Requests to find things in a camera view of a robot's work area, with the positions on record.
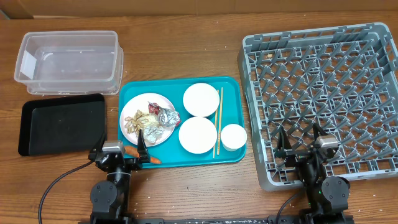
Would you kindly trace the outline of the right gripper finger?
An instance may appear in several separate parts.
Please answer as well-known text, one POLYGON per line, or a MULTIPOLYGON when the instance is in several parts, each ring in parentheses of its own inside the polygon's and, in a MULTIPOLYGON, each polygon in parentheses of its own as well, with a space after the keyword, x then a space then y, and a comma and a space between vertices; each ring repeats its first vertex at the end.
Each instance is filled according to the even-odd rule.
POLYGON ((313 124, 312 129, 313 129, 314 140, 317 140, 318 137, 320 137, 320 136, 327 135, 327 133, 317 123, 313 124))
POLYGON ((288 151, 292 150, 289 139, 283 127, 279 128, 279 137, 277 143, 276 155, 286 155, 288 151))

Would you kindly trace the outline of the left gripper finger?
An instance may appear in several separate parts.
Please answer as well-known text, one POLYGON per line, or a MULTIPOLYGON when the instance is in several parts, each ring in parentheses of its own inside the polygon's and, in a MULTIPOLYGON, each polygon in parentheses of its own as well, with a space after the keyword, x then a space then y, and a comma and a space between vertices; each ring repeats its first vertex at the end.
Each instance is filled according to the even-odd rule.
POLYGON ((106 133, 103 133, 98 140, 98 142, 94 145, 92 150, 90 151, 91 154, 97 153, 102 150, 103 144, 106 141, 106 133))
POLYGON ((137 138, 137 151, 139 153, 140 159, 148 159, 148 152, 144 140, 144 132, 142 129, 139 130, 138 138, 137 138))

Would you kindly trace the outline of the large foil ball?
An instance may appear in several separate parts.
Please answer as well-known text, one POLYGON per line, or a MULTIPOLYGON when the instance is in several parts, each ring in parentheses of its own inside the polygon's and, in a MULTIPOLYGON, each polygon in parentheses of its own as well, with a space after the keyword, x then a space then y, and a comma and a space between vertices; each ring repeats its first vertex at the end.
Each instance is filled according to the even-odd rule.
POLYGON ((174 128, 181 123, 179 112, 168 108, 160 109, 158 119, 162 126, 168 128, 174 128))

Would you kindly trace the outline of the red snack wrapper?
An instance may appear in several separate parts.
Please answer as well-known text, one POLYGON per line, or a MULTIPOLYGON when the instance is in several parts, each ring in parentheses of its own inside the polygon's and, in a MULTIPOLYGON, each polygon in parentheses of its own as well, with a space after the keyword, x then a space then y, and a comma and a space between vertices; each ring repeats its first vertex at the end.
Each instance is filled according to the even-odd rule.
POLYGON ((151 114, 158 115, 161 112, 161 108, 157 103, 149 102, 148 108, 149 108, 149 113, 151 114))

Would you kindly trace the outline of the white cup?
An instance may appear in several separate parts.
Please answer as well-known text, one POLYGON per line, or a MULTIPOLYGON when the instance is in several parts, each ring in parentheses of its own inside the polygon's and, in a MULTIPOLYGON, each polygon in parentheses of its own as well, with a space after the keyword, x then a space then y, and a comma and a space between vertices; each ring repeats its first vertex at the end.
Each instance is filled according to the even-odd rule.
POLYGON ((221 143, 227 151, 237 151, 246 141, 246 131, 238 124, 229 124, 221 130, 221 143))

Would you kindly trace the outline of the small foil ball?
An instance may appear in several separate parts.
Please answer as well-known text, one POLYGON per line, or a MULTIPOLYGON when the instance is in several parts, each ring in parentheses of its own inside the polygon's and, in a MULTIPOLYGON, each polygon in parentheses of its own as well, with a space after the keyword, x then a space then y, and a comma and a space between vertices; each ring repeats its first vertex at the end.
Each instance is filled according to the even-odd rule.
POLYGON ((162 126, 146 126, 144 129, 144 139, 146 142, 154 144, 162 137, 164 128, 162 126))

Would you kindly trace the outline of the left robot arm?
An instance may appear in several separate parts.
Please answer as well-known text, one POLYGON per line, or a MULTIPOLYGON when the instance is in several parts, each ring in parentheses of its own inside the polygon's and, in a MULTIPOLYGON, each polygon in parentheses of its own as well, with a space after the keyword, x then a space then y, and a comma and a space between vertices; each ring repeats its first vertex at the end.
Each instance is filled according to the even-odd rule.
POLYGON ((107 173, 106 180, 94 185, 90 193, 93 204, 90 223, 135 223, 127 211, 129 204, 131 172, 141 170, 150 162, 143 131, 137 138, 138 157, 125 158, 126 146, 120 140, 104 141, 101 148, 89 153, 89 160, 107 173))

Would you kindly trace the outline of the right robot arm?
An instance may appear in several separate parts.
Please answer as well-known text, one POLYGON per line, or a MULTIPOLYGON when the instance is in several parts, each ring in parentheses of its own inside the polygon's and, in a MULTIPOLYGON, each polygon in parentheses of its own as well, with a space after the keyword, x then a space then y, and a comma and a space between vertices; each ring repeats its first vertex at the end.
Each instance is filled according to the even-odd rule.
POLYGON ((345 216, 348 209, 350 183, 340 176, 327 176, 323 164, 335 156, 340 143, 318 124, 312 126, 315 141, 305 150, 293 149, 283 128, 279 130, 276 157, 284 160, 286 167, 293 167, 303 183, 303 190, 291 196, 280 207, 275 223, 353 223, 352 216, 345 216), (282 217, 283 209, 303 193, 309 207, 299 214, 282 217))

